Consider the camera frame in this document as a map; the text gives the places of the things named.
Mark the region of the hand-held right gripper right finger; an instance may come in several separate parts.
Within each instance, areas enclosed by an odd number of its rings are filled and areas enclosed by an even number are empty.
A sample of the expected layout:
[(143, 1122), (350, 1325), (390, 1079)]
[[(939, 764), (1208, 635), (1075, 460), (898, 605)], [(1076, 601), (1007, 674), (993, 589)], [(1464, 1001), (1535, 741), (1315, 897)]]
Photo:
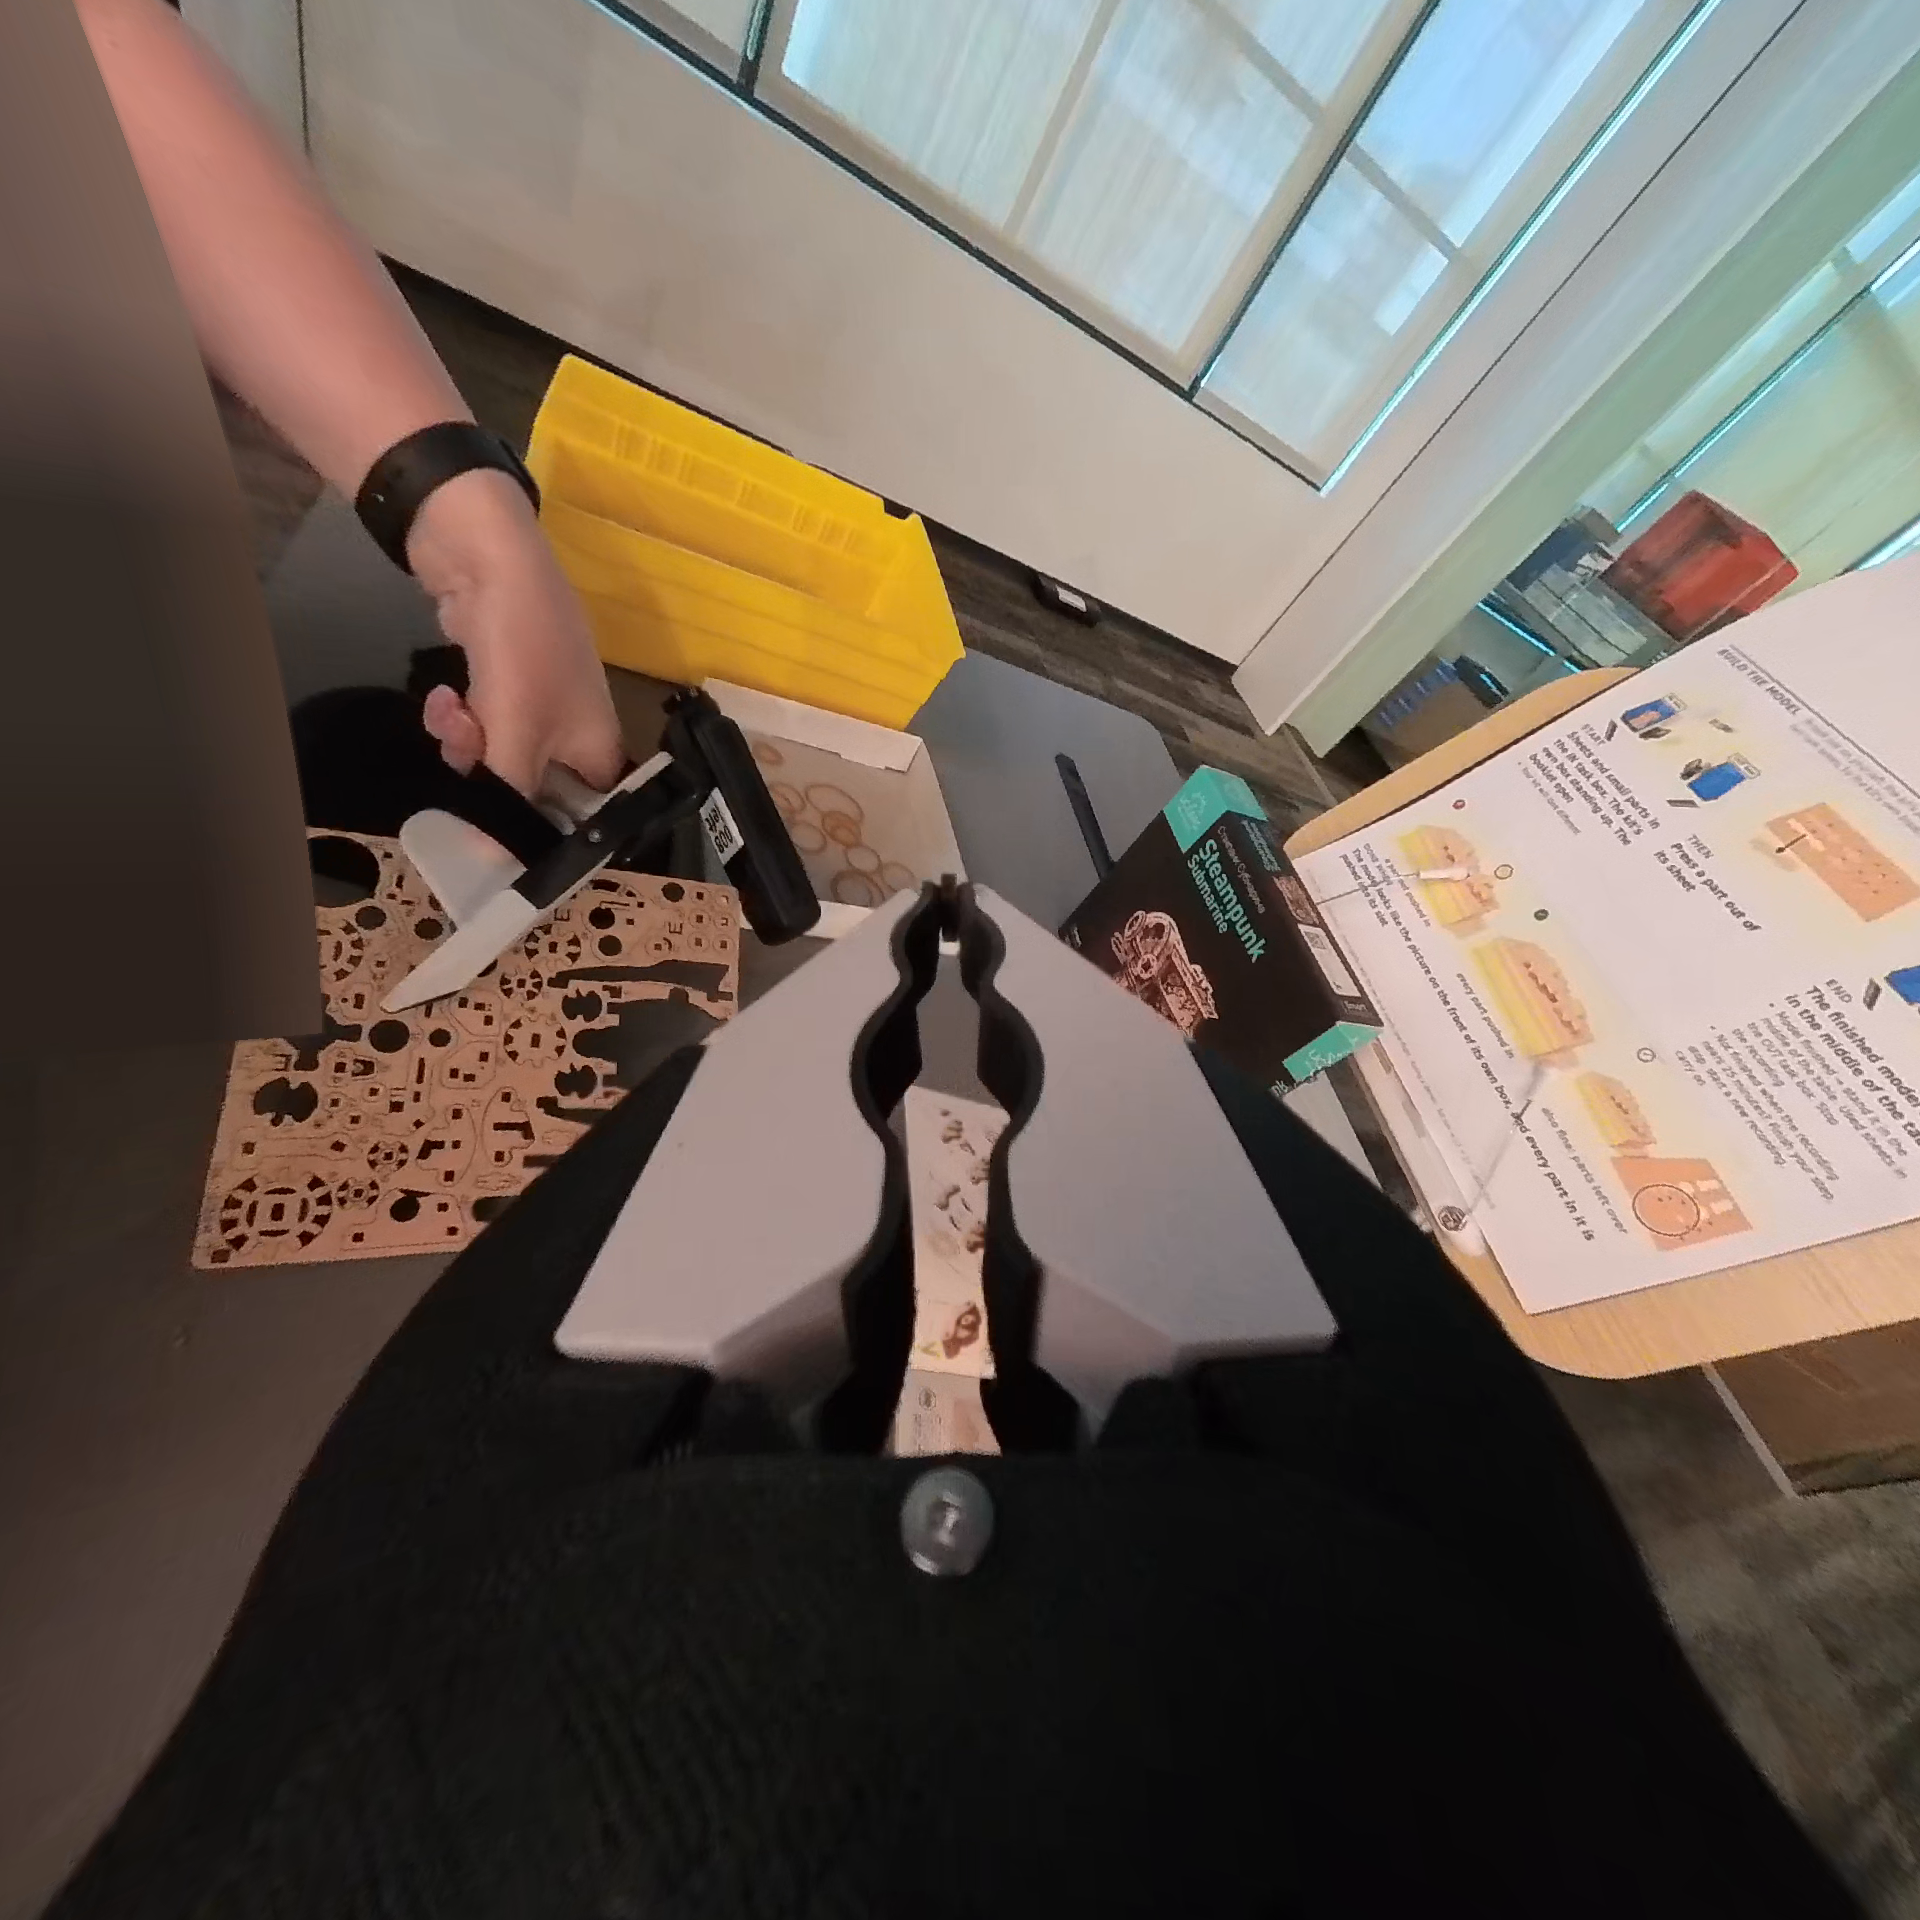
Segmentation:
[(1337, 1321), (1194, 1047), (987, 887), (938, 898), (991, 1155), (982, 1278), (1003, 1449), (1080, 1449), (1120, 1395), (1323, 1353)]

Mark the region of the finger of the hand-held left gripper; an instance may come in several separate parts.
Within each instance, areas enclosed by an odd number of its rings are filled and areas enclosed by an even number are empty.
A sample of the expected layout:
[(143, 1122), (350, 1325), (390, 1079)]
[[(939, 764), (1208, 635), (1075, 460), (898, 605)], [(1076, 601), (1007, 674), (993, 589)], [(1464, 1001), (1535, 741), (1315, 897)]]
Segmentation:
[(451, 946), (449, 922), (414, 971), (392, 987), (384, 1011), (401, 1014), (475, 991), (512, 1003), (588, 991), (607, 1001), (691, 991), (705, 1001), (706, 865), (697, 837), (681, 826), (638, 857), (620, 860), (512, 946)]
[(401, 828), (401, 851), (451, 916), (475, 916), (542, 857), (582, 837), (608, 804), (638, 793), (672, 764), (671, 754), (655, 754), (608, 793), (553, 770), (536, 803), (482, 774), (455, 795), (457, 807), (414, 811)]

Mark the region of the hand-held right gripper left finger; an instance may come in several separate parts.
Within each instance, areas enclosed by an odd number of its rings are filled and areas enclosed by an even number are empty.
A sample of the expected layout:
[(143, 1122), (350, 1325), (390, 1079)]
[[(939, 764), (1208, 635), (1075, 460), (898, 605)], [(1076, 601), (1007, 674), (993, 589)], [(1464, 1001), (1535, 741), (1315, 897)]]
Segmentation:
[(558, 1329), (574, 1359), (760, 1390), (883, 1449), (914, 1330), (905, 1141), (939, 889), (879, 908), (700, 1049)]

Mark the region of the person's left forearm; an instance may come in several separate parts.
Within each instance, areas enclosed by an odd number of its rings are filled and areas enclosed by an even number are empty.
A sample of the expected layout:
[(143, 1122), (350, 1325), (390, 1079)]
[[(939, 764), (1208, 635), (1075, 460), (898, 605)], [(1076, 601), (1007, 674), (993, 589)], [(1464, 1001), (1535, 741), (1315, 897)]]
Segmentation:
[(343, 495), (401, 441), (472, 421), (378, 254), (182, 14), (76, 11), (209, 373)]

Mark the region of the person's left hand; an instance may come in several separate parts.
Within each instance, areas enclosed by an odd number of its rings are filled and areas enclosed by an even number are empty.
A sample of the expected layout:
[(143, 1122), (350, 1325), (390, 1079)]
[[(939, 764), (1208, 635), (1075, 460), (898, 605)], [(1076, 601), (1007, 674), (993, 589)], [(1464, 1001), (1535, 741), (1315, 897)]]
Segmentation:
[(436, 689), (423, 702), (444, 761), (465, 777), (488, 767), (529, 801), (556, 770), (610, 791), (630, 759), (607, 668), (514, 479), (504, 471), (449, 479), (423, 502), (407, 559), (467, 661), (467, 692)]

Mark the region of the pile of tan rubber bands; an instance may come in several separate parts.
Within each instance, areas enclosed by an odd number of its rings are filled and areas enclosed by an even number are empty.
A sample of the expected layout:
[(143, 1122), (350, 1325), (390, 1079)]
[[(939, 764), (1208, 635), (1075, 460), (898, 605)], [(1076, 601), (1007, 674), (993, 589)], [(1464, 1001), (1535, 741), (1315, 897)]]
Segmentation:
[(921, 887), (904, 772), (787, 737), (748, 741), (816, 898), (879, 908)]

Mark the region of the white cardboard box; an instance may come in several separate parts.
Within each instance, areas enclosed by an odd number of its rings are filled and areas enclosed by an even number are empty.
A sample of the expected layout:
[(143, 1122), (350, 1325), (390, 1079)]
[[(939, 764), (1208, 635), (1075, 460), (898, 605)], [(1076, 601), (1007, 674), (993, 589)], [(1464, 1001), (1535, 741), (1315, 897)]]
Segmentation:
[(898, 894), (968, 879), (923, 739), (730, 681), (705, 690), (745, 737), (801, 855), (816, 939), (854, 932)]

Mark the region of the assembly instruction booklet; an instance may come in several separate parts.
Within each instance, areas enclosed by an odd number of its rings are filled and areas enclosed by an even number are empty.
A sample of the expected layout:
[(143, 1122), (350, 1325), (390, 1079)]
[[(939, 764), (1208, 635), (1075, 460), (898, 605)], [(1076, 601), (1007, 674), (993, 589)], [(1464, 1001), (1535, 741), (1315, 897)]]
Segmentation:
[(914, 1330), (897, 1406), (897, 1457), (995, 1457), (986, 1410), (995, 1379), (984, 1286), (993, 1149), (1007, 1113), (991, 1101), (911, 1087), (904, 1098)]

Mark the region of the black and teal product box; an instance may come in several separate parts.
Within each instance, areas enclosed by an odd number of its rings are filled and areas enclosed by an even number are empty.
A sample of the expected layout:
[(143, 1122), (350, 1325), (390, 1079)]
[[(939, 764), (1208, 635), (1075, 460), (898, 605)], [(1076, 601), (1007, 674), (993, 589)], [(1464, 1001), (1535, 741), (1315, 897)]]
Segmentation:
[(1274, 1095), (1384, 1034), (1255, 791), (1211, 766), (1187, 777), (1060, 939)]

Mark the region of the yellow plastic bin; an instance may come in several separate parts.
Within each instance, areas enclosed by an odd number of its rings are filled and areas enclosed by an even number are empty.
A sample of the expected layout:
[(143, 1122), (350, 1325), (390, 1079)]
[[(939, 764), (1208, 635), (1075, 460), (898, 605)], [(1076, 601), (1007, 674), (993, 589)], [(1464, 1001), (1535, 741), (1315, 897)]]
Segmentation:
[(905, 730), (966, 655), (918, 515), (578, 354), (527, 467), (608, 666)]

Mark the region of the grey rounded panel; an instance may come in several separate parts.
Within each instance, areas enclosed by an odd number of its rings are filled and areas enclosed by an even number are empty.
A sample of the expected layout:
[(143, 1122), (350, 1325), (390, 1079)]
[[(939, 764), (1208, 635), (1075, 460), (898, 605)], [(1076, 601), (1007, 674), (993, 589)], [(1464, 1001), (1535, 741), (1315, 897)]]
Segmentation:
[(1144, 718), (984, 654), (952, 668), (907, 732), (930, 754), (966, 873), (1046, 927), (1097, 884), (1059, 756), (1115, 855), (1184, 779)]

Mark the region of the black rod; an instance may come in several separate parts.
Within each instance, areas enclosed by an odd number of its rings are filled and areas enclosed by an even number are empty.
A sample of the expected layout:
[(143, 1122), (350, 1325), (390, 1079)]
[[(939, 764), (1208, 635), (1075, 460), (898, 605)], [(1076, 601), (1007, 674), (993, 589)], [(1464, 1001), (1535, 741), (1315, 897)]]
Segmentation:
[(1081, 774), (1081, 767), (1065, 751), (1054, 754), (1054, 767), (1059, 772), (1059, 779), (1064, 782), (1064, 791), (1065, 791), (1067, 804), (1073, 809), (1075, 826), (1081, 835), (1084, 847), (1088, 853), (1088, 862), (1094, 866), (1095, 879), (1104, 879), (1113, 873), (1115, 857), (1113, 857), (1111, 844), (1110, 844), (1110, 839), (1106, 839), (1106, 835), (1100, 826), (1097, 809), (1095, 809), (1094, 798), (1088, 793), (1088, 783)]

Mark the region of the black wristband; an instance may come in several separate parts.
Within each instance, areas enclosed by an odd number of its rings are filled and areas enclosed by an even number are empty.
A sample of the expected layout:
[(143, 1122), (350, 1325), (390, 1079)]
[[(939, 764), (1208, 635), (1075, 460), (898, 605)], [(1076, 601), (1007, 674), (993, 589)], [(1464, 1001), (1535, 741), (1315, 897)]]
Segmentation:
[(512, 479), (539, 515), (542, 489), (518, 449), (474, 421), (426, 425), (380, 453), (353, 494), (353, 513), (383, 556), (414, 574), (412, 534), (426, 502), (470, 474)]

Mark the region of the light wooden side table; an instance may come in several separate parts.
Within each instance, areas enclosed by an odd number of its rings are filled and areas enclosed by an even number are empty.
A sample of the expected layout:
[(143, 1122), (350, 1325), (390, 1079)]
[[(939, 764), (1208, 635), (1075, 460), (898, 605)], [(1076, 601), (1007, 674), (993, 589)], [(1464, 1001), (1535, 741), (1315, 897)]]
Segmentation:
[[(1475, 726), (1313, 818), (1287, 839), (1287, 855), (1307, 857), (1375, 828), (1633, 678), (1633, 668), (1584, 669), (1487, 714)], [(1527, 1313), (1483, 1239), (1467, 1225), (1451, 1229), (1443, 1220), (1446, 1210), (1465, 1204), (1385, 1044), (1367, 1047), (1350, 1076), (1355, 1086), (1350, 1113), (1366, 1113), (1384, 1141), (1371, 1147), (1376, 1170), (1399, 1170), (1416, 1198), (1416, 1215), (1456, 1274), (1513, 1345), (1554, 1371), (1614, 1380), (1662, 1375), (1912, 1324), (1918, 1314), (1914, 1220), (1607, 1300)]]

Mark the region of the printed instruction sheet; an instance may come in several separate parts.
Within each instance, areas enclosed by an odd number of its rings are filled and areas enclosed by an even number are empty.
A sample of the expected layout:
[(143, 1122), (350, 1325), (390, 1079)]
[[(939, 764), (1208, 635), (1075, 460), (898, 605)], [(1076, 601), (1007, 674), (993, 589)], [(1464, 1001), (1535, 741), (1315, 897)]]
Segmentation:
[(1294, 862), (1523, 1309), (1916, 1220), (1916, 556)]

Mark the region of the large window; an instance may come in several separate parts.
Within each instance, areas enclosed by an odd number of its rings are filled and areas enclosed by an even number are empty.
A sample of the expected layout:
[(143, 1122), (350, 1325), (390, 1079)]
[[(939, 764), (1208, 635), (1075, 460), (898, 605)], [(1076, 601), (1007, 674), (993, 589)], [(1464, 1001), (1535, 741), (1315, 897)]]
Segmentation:
[(591, 4), (1316, 495), (1739, 4)]

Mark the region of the red translucent crate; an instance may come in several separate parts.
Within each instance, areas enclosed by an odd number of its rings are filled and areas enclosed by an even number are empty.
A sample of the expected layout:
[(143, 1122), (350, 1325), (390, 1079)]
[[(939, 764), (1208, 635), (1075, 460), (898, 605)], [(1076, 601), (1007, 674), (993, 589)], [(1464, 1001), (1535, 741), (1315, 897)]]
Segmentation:
[(1688, 644), (1760, 610), (1796, 578), (1800, 567), (1758, 524), (1695, 489), (1627, 545), (1601, 583)]

